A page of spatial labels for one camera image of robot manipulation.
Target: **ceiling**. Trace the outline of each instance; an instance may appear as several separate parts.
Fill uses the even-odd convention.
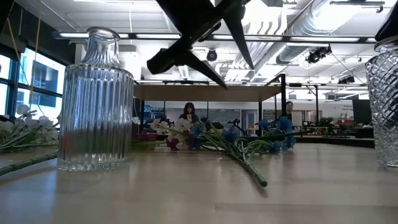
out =
[[[41,17],[43,21],[61,32],[84,32],[90,26],[105,26],[118,32],[154,32],[154,33],[178,33],[178,30],[170,22],[167,16],[162,12],[161,8],[154,0],[118,0],[118,3],[104,3],[101,0],[16,0],[22,7]],[[244,26],[247,34],[282,34],[287,26],[295,24],[293,21],[295,16],[311,1],[296,0],[297,5],[291,8],[269,8],[266,7],[261,0],[252,0],[253,9],[246,14],[253,15],[252,10],[256,10],[256,14],[260,16],[248,16],[245,19],[249,26]],[[378,28],[382,24],[385,16],[395,3],[394,0],[385,0],[384,10],[376,13],[378,7],[357,7],[356,13],[341,21],[341,25],[336,27],[330,35],[348,35],[348,36],[374,36]],[[331,14],[331,11],[323,10],[320,12],[325,18],[325,23],[338,23],[337,20],[344,19],[341,14]],[[268,29],[262,30],[264,26],[257,27],[258,17],[267,20],[272,24]],[[273,25],[278,24],[278,28],[274,29]],[[223,24],[216,31],[217,34],[229,34],[228,28]],[[160,48],[169,47],[172,41],[166,40],[124,40],[123,45],[135,45],[139,52],[140,64],[142,65],[141,76],[146,80],[178,80],[181,74],[177,68],[161,74],[152,75],[146,69],[145,61],[155,55]],[[263,49],[271,49],[272,44],[263,44],[262,46],[252,46],[253,49],[262,47]],[[314,83],[337,83],[339,77],[348,75],[346,69],[352,69],[357,76],[356,83],[366,82],[366,74],[364,71],[364,63],[373,55],[372,45],[367,44],[331,44],[333,55],[328,55],[320,62],[311,66],[305,62],[305,56],[308,55],[308,49],[294,58],[289,64],[275,65],[275,57],[267,60],[265,63],[259,63],[255,76],[248,77],[248,70],[245,70],[244,62],[239,60],[239,51],[234,42],[217,42],[207,41],[194,45],[195,54],[205,60],[209,49],[215,49],[218,59],[212,65],[219,70],[226,81],[240,82],[267,82],[280,72],[287,74],[287,82],[314,82]],[[265,55],[270,55],[270,51],[264,51],[259,54],[259,61]],[[206,80],[206,77],[196,71],[189,70],[189,79]]]

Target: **table surface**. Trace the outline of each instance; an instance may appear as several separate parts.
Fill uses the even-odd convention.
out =
[[[50,152],[3,154],[0,166]],[[398,170],[374,149],[296,144],[254,160],[259,187],[212,152],[134,152],[111,172],[62,172],[56,160],[0,177],[8,223],[397,223]]]

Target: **window frame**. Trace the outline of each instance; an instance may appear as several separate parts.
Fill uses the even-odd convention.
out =
[[[58,61],[54,61],[60,65],[67,66]],[[5,114],[10,116],[14,116],[17,110],[17,96],[18,96],[18,88],[30,90],[33,92],[41,93],[43,95],[55,96],[57,98],[62,98],[61,93],[57,93],[56,91],[50,91],[43,88],[38,88],[35,86],[28,86],[25,83],[19,83],[20,73],[22,72],[21,66],[18,61],[10,58],[10,67],[9,67],[9,76],[8,78],[0,77],[0,83],[8,86],[7,96],[6,96],[6,108]]]

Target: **fluorescent light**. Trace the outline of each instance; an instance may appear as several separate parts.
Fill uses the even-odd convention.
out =
[[[368,38],[366,43],[377,43],[377,40],[375,38]]]
[[[231,35],[214,35],[213,38],[216,40],[233,40]]]
[[[162,80],[138,80],[139,83],[163,83]]]
[[[357,37],[291,37],[291,41],[299,42],[357,42]]]
[[[286,43],[288,46],[297,46],[297,47],[328,47],[329,44],[319,44],[319,43]]]
[[[137,34],[138,39],[179,39],[178,34]]]
[[[230,84],[230,85],[241,85],[243,82],[225,82],[225,84]]]
[[[100,3],[139,3],[139,4],[157,4],[155,1],[138,0],[74,0],[75,2],[100,2]]]
[[[246,40],[269,40],[269,41],[279,41],[282,40],[282,37],[272,37],[272,36],[255,36],[255,35],[247,35],[244,37]]]
[[[60,33],[60,36],[63,38],[88,38],[87,33]],[[119,36],[122,39],[129,38],[129,34],[119,34]]]
[[[122,39],[129,38],[129,34],[119,34],[119,36]]]
[[[60,33],[60,36],[64,38],[88,38],[87,33]]]
[[[263,83],[255,83],[255,82],[249,82],[249,83],[246,83],[246,84],[248,84],[248,85],[265,85],[265,84],[267,84],[267,83],[265,83],[265,82],[263,82]]]
[[[232,35],[214,35],[214,39],[216,40],[233,40]],[[273,36],[261,36],[261,35],[245,35],[244,38],[246,40],[268,40],[268,41],[278,41],[282,40],[282,37],[273,37]]]

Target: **ribbed glass bottle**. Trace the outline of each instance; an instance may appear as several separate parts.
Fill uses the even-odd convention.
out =
[[[377,161],[398,167],[398,36],[376,44],[366,63]]]
[[[57,166],[61,170],[108,170],[126,161],[131,145],[131,73],[119,66],[119,35],[88,30],[88,48],[65,70]]]

